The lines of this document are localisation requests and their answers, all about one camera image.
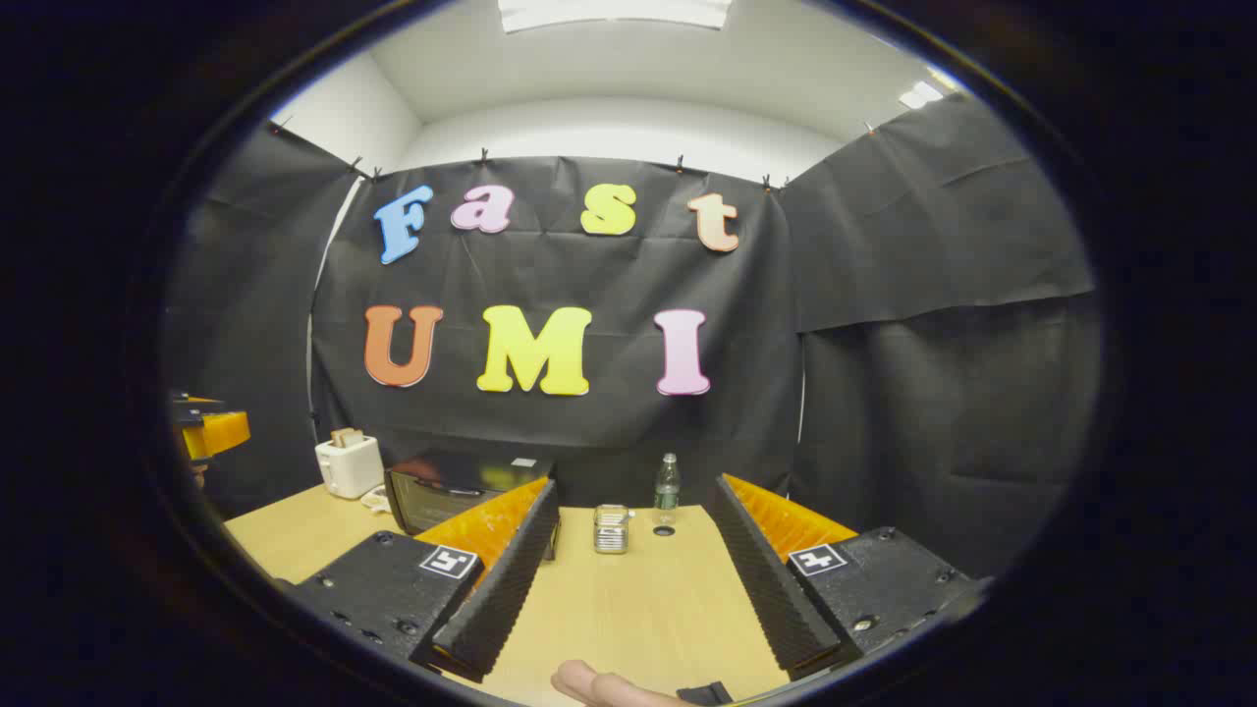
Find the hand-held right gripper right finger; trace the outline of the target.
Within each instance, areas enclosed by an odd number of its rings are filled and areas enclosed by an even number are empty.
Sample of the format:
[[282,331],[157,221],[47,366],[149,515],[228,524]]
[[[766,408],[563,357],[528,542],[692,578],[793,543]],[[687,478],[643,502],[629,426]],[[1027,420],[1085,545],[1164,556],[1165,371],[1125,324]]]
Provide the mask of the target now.
[[987,586],[892,526],[848,530],[730,474],[705,509],[791,681],[897,645]]

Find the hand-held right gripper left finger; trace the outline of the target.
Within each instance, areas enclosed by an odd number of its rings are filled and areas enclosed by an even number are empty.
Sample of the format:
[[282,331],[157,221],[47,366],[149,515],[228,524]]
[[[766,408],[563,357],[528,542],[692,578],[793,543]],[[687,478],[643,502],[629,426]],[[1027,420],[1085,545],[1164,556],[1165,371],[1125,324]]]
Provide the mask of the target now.
[[416,536],[368,533],[289,595],[371,654],[484,681],[558,525],[554,481],[530,481]]

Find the black electric oven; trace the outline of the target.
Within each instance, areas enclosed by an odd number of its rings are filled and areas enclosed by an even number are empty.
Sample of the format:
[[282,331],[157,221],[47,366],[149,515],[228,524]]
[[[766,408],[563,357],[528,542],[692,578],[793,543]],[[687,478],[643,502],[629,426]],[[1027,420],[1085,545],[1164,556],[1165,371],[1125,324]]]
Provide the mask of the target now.
[[403,533],[491,567],[556,469],[552,458],[430,448],[386,469],[385,489]]

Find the clear ribbed glass cup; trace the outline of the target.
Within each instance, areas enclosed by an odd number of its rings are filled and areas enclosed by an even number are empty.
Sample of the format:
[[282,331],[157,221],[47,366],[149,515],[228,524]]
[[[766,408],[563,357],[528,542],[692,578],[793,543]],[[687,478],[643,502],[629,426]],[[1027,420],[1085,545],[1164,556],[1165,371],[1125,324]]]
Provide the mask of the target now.
[[603,503],[593,511],[593,548],[600,555],[622,555],[628,550],[628,521],[634,509]]

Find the white toaster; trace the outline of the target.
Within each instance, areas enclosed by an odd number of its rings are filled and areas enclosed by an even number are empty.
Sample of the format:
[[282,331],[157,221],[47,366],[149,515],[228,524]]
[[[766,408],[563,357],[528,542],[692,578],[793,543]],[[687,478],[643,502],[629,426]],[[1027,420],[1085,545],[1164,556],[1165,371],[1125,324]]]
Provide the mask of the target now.
[[385,483],[385,468],[378,440],[373,437],[336,447],[332,440],[314,447],[316,460],[326,491],[342,499],[360,499]]

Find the green water bottle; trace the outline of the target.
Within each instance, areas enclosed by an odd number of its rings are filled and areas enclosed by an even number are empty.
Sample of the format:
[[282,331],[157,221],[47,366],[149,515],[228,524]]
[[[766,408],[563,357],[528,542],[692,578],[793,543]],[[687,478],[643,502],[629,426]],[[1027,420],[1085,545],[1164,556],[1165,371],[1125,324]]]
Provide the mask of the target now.
[[665,453],[655,478],[654,517],[656,533],[672,533],[678,525],[680,470],[678,454]]

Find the black backdrop cloth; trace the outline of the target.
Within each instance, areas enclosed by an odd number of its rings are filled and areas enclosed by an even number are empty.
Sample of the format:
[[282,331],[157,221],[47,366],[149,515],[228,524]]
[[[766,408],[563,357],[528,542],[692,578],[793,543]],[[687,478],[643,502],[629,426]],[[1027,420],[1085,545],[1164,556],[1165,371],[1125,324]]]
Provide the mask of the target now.
[[728,473],[1002,572],[1076,474],[1094,279],[1011,130],[952,96],[784,189],[606,159],[354,182],[261,130],[189,219],[168,384],[246,411],[207,473],[233,518],[313,487],[317,437],[386,465],[553,460],[569,506]]

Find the ceiling light panel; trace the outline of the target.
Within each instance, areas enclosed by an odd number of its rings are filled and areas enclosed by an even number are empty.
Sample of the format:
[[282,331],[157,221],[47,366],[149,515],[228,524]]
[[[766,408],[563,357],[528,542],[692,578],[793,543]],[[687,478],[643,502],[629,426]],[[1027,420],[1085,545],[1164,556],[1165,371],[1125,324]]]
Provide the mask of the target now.
[[933,65],[926,65],[925,81],[916,81],[899,96],[899,104],[906,109],[921,109],[924,106],[952,96],[965,96],[968,89],[955,77],[948,75]]

